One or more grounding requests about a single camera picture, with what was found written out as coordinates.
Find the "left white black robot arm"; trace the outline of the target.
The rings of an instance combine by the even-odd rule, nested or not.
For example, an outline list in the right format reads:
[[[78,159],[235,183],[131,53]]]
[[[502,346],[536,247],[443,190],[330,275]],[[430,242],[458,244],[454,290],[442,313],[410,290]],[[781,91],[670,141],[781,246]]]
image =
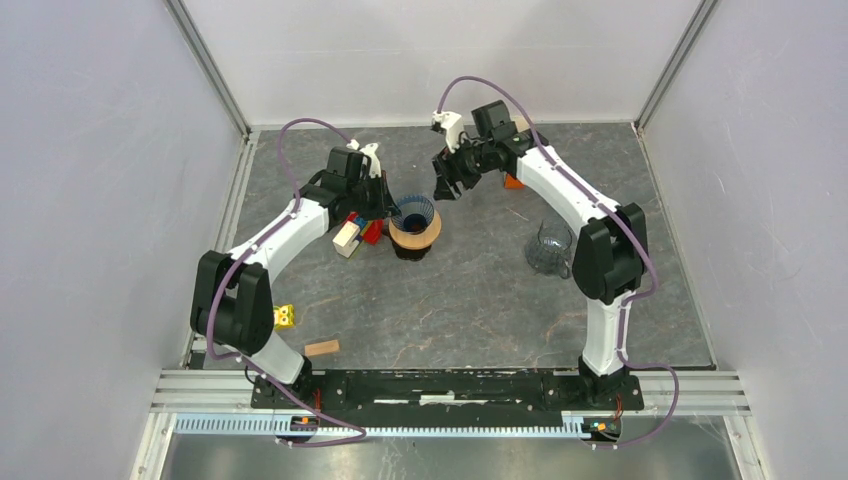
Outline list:
[[[326,167],[275,220],[230,251],[210,250],[199,260],[191,329],[275,378],[276,394],[290,407],[312,399],[314,381],[302,373],[308,366],[305,356],[274,331],[272,283],[305,247],[350,214],[365,220],[398,215],[378,148],[355,141],[332,148]]]

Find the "orange coffee filter box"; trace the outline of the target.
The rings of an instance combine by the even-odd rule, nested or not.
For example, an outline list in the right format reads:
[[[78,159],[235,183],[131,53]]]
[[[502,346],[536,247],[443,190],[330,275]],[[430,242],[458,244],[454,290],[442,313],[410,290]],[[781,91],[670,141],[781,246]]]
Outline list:
[[[505,173],[503,180],[503,187],[508,190],[521,190],[525,188],[525,185],[519,181],[516,177]]]

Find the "dark brown dripper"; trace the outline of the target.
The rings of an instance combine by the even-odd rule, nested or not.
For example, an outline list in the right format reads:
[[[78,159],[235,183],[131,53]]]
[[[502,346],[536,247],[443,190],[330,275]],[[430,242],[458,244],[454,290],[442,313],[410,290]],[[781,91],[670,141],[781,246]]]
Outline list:
[[[392,244],[392,247],[397,258],[412,262],[421,261],[432,248],[427,246],[421,249],[409,249],[398,244]]]

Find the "blue ribbed dripper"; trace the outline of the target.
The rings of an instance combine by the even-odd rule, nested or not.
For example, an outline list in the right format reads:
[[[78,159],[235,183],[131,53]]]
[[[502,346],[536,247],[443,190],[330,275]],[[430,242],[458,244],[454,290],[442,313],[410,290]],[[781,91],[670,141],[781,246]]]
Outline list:
[[[407,195],[396,202],[401,214],[392,217],[391,222],[398,230],[417,235],[433,222],[436,210],[428,197],[421,194]]]

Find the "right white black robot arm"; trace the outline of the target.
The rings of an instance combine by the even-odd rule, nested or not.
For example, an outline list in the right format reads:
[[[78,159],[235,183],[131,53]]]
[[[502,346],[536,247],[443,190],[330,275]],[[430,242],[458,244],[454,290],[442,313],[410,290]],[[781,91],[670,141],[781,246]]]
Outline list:
[[[445,139],[432,159],[434,197],[456,200],[483,174],[499,171],[535,191],[573,230],[572,277],[587,299],[577,392],[585,405],[602,408],[625,385],[630,304],[643,275],[653,269],[645,214],[637,204],[621,205],[592,187],[533,126],[520,129],[504,102],[479,107],[472,116],[475,137],[466,133],[460,114],[432,114],[433,131]]]

